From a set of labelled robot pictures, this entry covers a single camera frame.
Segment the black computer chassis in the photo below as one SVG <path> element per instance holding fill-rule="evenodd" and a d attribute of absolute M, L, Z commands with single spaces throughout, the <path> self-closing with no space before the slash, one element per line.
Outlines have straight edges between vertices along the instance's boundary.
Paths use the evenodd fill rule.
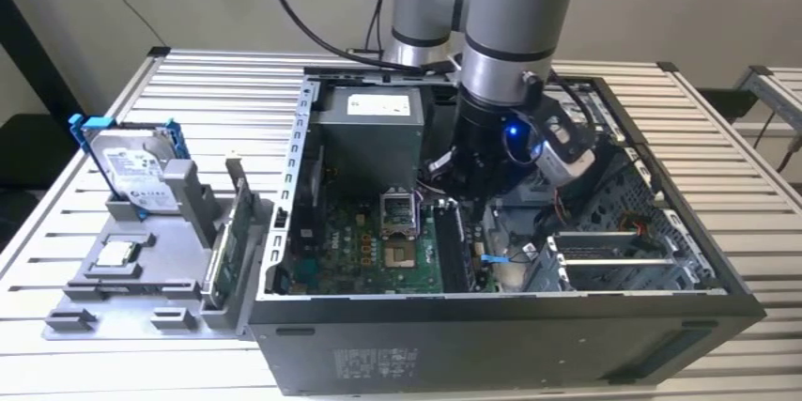
<path fill-rule="evenodd" d="M 250 329 L 284 394 L 651 385 L 765 317 L 607 83 L 567 79 L 595 87 L 729 294 L 258 296 Z M 302 92 L 309 99 L 309 88 L 318 94 L 354 84 L 449 86 L 441 77 L 307 69 Z M 268 287 L 276 271 L 280 265 L 262 275 Z"/>

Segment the metal panel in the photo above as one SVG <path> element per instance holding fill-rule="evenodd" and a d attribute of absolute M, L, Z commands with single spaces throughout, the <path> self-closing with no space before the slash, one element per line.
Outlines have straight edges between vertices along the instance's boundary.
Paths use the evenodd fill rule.
<path fill-rule="evenodd" d="M 770 106 L 780 117 L 802 132 L 802 83 L 800 69 L 772 68 L 768 72 L 749 68 L 737 87 L 748 89 Z"/>
<path fill-rule="evenodd" d="M 276 179 L 272 164 L 287 144 L 302 68 L 343 64 L 326 55 L 254 54 L 174 50 L 150 59 L 120 96 L 111 114 L 128 118 L 186 119 L 184 135 L 200 160 L 200 179 L 227 195 L 231 181 L 220 172 L 222 156 L 235 150 L 256 190 L 270 197 Z M 509 391 L 461 393 L 461 399 L 683 399 L 689 401 L 802 398 L 802 222 L 800 202 L 772 169 L 733 138 L 694 91 L 651 63 L 557 62 L 565 75 L 607 77 L 613 91 L 637 120 L 646 121 L 645 136 L 675 177 L 714 239 L 730 254 L 750 288 L 770 307 L 766 321 L 726 343 L 659 387 L 593 388 L 565 393 Z M 798 70 L 784 74 L 801 74 Z M 669 112 L 685 112 L 671 116 Z M 721 161 L 697 156 L 736 156 Z M 0 393 L 59 393 L 64 399 L 108 399 L 136 390 L 150 399 L 196 395 L 280 397 L 256 346 L 250 342 L 108 341 L 48 342 L 40 337 L 43 318 L 62 298 L 58 288 L 90 250 L 104 218 L 106 186 L 83 157 L 46 195 L 7 251 L 0 268 Z M 744 193 L 708 193 L 710 187 Z M 136 378 L 98 378 L 87 367 L 138 368 Z M 397 394 L 394 399 L 451 399 L 449 393 Z"/>

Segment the cpu chip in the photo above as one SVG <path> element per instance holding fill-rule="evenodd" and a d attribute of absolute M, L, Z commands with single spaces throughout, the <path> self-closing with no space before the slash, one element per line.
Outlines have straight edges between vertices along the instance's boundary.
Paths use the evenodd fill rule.
<path fill-rule="evenodd" d="M 390 240 L 385 242 L 385 267 L 415 268 L 415 242 Z"/>

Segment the power supply label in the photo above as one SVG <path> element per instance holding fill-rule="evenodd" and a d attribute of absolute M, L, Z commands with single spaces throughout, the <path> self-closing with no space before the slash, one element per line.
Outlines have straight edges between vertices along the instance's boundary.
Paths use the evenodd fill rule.
<path fill-rule="evenodd" d="M 347 113 L 353 116 L 410 116 L 410 97 L 353 94 L 349 96 Z"/>

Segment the open computer tower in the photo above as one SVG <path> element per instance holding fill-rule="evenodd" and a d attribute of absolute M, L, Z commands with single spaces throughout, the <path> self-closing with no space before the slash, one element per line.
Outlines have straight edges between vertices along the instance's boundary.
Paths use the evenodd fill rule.
<path fill-rule="evenodd" d="M 286 394 L 654 384 L 765 316 L 605 81 L 567 82 L 595 163 L 473 221 L 418 179 L 449 80 L 307 69 L 248 321 Z"/>

